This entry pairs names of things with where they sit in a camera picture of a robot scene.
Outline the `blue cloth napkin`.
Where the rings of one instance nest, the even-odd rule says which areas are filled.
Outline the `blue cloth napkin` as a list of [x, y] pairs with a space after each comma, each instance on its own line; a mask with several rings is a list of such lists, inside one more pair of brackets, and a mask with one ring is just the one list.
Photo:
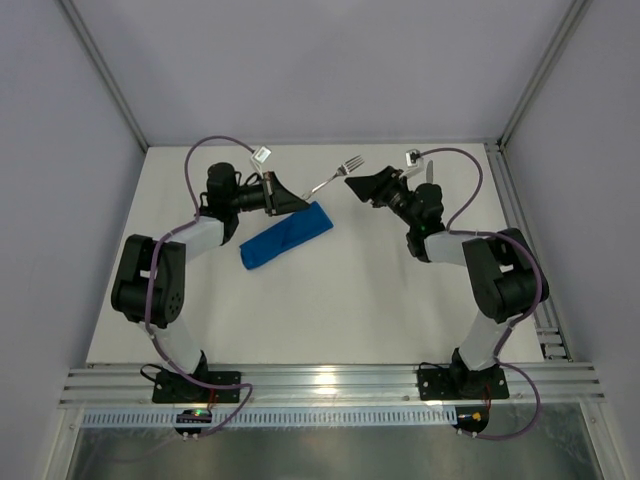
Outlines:
[[257, 269], [334, 227], [333, 222], [314, 201], [308, 209], [292, 213], [240, 245], [240, 257], [247, 270]]

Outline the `silver table knife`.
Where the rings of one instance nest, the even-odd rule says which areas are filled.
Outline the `silver table knife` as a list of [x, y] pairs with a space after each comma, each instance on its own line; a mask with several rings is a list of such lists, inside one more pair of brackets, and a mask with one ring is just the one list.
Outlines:
[[428, 184], [434, 184], [435, 183], [435, 180], [434, 180], [434, 162], [432, 160], [429, 160], [426, 163], [425, 181]]

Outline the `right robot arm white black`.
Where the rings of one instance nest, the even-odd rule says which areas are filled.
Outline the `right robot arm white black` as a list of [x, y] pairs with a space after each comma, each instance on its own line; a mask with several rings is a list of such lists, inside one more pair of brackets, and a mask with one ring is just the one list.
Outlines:
[[363, 203], [387, 207], [409, 228], [411, 255], [426, 263], [466, 269], [478, 314], [448, 366], [423, 362], [417, 370], [423, 400], [482, 400], [509, 396], [500, 353], [518, 320], [548, 296], [548, 284], [521, 232], [452, 233], [446, 230], [440, 186], [422, 183], [410, 189], [391, 166], [346, 185]]

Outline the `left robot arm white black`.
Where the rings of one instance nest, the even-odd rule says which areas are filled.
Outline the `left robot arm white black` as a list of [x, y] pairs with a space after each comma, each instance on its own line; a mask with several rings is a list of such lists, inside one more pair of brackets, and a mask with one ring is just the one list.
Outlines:
[[231, 164], [216, 163], [207, 171], [193, 220], [159, 238], [135, 234], [126, 239], [111, 305], [141, 328], [163, 362], [155, 381], [155, 402], [213, 398], [236, 403], [245, 389], [240, 374], [209, 370], [182, 310], [188, 264], [228, 243], [240, 213], [257, 210], [292, 222], [307, 218], [314, 206], [286, 189], [272, 171], [244, 181]]

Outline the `silver fork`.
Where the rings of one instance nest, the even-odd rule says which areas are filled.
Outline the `silver fork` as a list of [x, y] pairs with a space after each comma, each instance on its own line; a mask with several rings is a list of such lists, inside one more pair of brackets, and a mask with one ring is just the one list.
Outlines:
[[356, 169], [361, 167], [365, 163], [364, 158], [361, 155], [356, 155], [345, 162], [343, 162], [336, 171], [325, 181], [321, 182], [317, 186], [311, 188], [309, 191], [305, 192], [302, 195], [303, 200], [309, 200], [312, 196], [314, 196], [318, 191], [329, 185], [332, 181], [346, 177], [352, 174]]

